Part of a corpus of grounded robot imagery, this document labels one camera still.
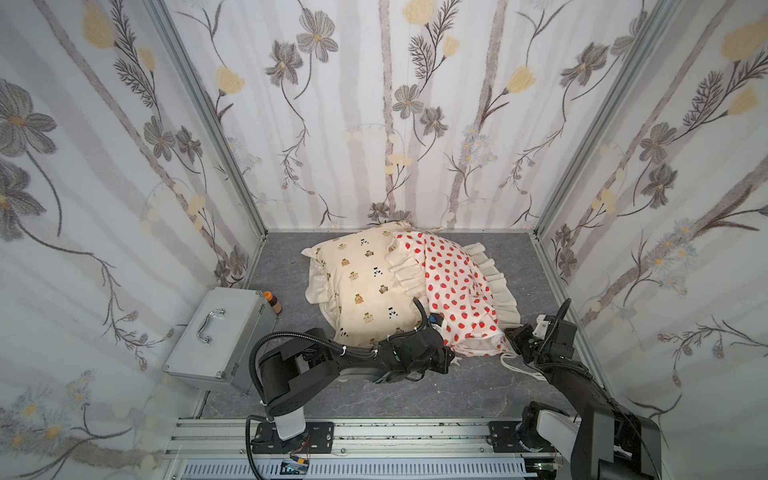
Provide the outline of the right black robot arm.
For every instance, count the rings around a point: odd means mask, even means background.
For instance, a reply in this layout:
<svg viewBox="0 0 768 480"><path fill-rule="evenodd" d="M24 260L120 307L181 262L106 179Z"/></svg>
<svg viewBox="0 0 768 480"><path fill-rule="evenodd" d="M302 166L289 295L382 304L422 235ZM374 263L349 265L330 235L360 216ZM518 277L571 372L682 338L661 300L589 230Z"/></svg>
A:
<svg viewBox="0 0 768 480"><path fill-rule="evenodd" d="M571 300L546 315L541 336L525 324L505 336L524 364L540 373L574 409L573 416L542 402L523 410L514 438L523 449L551 447L573 479L660 479L661 432L654 421L622 406L588 367L574 359L577 326L566 320Z"/></svg>

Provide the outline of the red strawberry print pillow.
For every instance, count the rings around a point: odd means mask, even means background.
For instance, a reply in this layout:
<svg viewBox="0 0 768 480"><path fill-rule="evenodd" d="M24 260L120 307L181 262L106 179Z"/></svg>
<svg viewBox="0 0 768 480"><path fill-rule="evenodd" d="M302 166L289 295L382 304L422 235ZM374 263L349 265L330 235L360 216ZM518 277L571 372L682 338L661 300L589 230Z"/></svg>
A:
<svg viewBox="0 0 768 480"><path fill-rule="evenodd" d="M431 233L394 236L386 256L406 292L442 316L443 343L463 357L510 353L504 330L522 325L505 275L481 243L460 245Z"/></svg>

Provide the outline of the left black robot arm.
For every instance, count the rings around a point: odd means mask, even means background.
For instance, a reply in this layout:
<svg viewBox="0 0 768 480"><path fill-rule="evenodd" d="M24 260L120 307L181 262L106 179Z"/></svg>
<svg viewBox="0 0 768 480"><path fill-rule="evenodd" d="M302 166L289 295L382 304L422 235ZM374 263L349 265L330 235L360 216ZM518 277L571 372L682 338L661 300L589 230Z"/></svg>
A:
<svg viewBox="0 0 768 480"><path fill-rule="evenodd" d="M338 343L320 329L278 331L257 340L247 366L265 408L261 422L272 424L279 441L288 443L308 435L304 406L339 379L390 384L418 382L428 372L448 373L456 354L441 335L443 317L428 314L418 299L413 303L416 326L370 348Z"/></svg>

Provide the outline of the cream bear print pillow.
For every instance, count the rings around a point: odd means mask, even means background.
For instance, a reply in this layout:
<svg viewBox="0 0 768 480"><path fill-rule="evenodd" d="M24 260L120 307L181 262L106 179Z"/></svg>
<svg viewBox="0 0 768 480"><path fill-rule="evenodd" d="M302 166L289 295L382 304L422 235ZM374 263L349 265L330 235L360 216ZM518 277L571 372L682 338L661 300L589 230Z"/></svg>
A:
<svg viewBox="0 0 768 480"><path fill-rule="evenodd" d="M370 347L418 326L421 315L387 255L407 222L389 222L318 243L302 251L309 259L307 301L317 305L347 346Z"/></svg>

